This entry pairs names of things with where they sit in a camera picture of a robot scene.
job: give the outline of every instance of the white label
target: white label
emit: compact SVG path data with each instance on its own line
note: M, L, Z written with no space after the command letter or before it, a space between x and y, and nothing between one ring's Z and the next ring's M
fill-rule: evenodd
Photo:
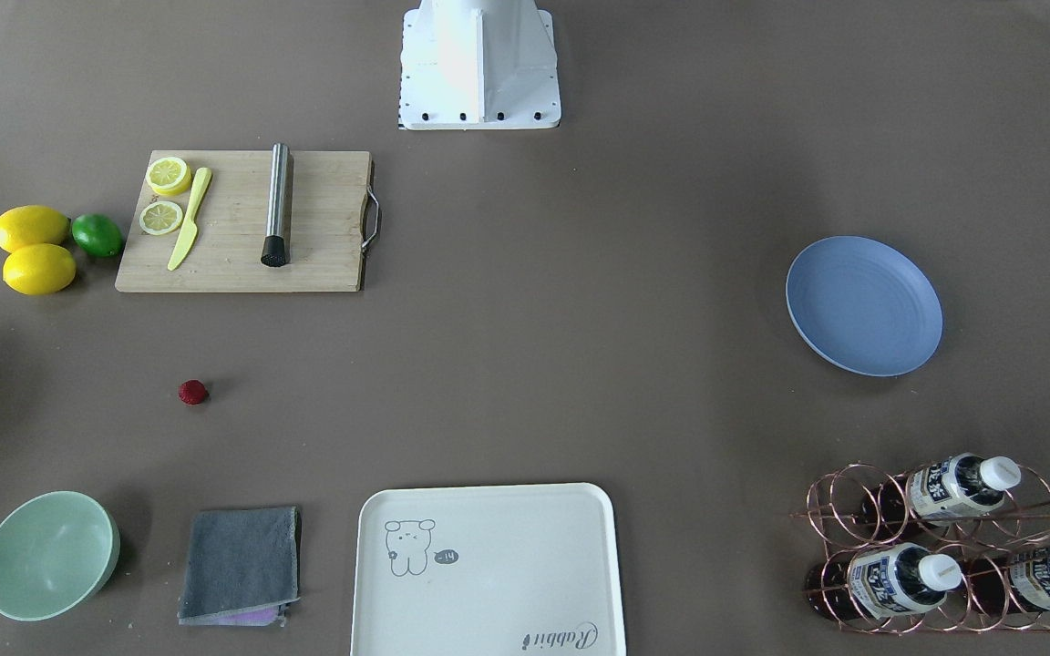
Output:
M1050 547L1020 553L1008 574L1026 601L1050 611Z
M970 456L973 453L959 453L936 465L917 470L909 477L909 481L905 483L905 495L909 500L909 507L918 517L930 523L933 523L933 520L979 517L1003 506L1002 501L994 506L983 506L971 501L963 493L963 489L959 488L959 461Z
M875 618L921 615L933 610L909 598L897 583L897 556L911 545L867 551L849 562L849 592Z

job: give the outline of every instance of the silver muddler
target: silver muddler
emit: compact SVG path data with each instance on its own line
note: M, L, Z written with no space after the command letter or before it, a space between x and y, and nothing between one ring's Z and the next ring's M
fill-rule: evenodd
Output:
M287 224L291 213L291 149L274 144L270 165L270 204L266 209L266 244L261 246L261 264L285 266L288 262Z

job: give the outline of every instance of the yellow knife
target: yellow knife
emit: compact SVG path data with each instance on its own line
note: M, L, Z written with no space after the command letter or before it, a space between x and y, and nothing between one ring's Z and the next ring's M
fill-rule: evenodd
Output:
M213 171L206 167L201 167L192 174L192 188L189 190L189 207L184 209L184 220L181 224L181 233L176 237L176 245L172 246L172 257L168 258L168 270L175 271L181 266L184 256L189 254L192 241L197 239L197 208L201 207L201 198L205 198L205 192L209 189L209 181L213 177Z

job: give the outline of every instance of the rectangular tray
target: rectangular tray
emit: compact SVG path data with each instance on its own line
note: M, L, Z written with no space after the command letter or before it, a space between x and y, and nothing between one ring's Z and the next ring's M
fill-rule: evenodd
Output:
M610 499L589 483L372 495L351 653L625 655Z
M149 163L176 155L213 179L196 213L196 241L168 270L178 231L151 236L141 212L158 199L186 208L189 192L161 198L142 183L132 228L116 275L122 292L355 292L362 277L362 213L371 153L292 150L291 262L261 264L270 150L153 150Z

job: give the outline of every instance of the gray towel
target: gray towel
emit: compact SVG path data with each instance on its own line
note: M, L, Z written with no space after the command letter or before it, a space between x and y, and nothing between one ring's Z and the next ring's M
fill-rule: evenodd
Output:
M209 510L192 521L183 625L266 626L299 598L297 507Z

